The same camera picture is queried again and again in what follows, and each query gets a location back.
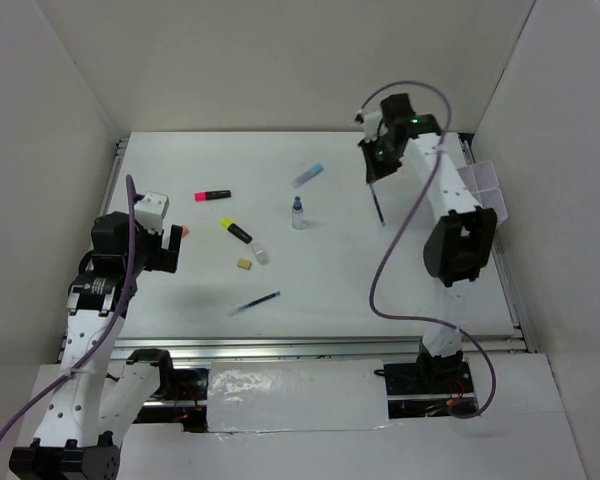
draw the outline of white wall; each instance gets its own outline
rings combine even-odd
[[[506,255],[600,479],[600,2],[538,0],[474,151],[493,160]]]
[[[32,4],[0,1],[0,365],[53,361],[115,145]]]
[[[0,430],[29,400],[37,374],[38,367],[33,365],[0,367]],[[0,479],[7,473],[11,448],[16,443],[19,428],[20,423],[8,433],[0,448]]]
[[[533,0],[39,0],[123,131],[348,129],[430,81],[474,131]],[[414,92],[419,111],[444,112]]]

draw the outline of small bottle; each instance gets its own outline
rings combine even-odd
[[[296,230],[304,228],[304,211],[302,210],[302,202],[300,197],[296,197],[291,207],[291,226]]]

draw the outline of eraser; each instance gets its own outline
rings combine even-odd
[[[245,270],[250,270],[251,269],[251,262],[249,260],[245,260],[244,258],[241,258],[240,260],[238,260],[238,268],[244,268]]]

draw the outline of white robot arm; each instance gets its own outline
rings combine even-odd
[[[364,127],[359,143],[367,166],[368,184],[391,175],[409,160],[425,184],[436,166],[440,127],[432,115],[417,115],[407,94],[392,95],[381,110],[358,117]],[[483,209],[460,178],[449,155],[442,151],[436,175],[427,191],[435,227],[425,244],[424,265],[440,280],[437,318],[456,326],[465,321],[467,299],[480,269],[489,259],[496,214]],[[462,364],[458,330],[428,324],[418,363],[424,375],[448,375]]]
[[[13,449],[9,467],[19,478],[115,479],[122,440],[143,403],[170,388],[173,364],[169,352],[136,350],[101,405],[109,359],[127,314],[128,305],[121,298],[127,269],[133,269],[129,298],[137,290],[135,279],[142,271],[176,271],[182,227],[171,227],[169,245],[162,248],[168,208],[165,195],[137,196],[134,255],[129,253],[127,214],[114,212],[96,219],[91,230],[93,250],[81,262],[69,288],[67,341],[60,365],[60,374],[69,378],[53,392],[31,445]],[[122,314],[103,343],[84,365],[74,369],[105,335],[118,303]]]

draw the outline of blue cap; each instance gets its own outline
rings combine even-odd
[[[324,167],[322,166],[321,163],[316,163],[313,167],[311,167],[309,169],[309,173],[311,173],[311,175],[317,175],[319,174],[322,170],[324,170]]]

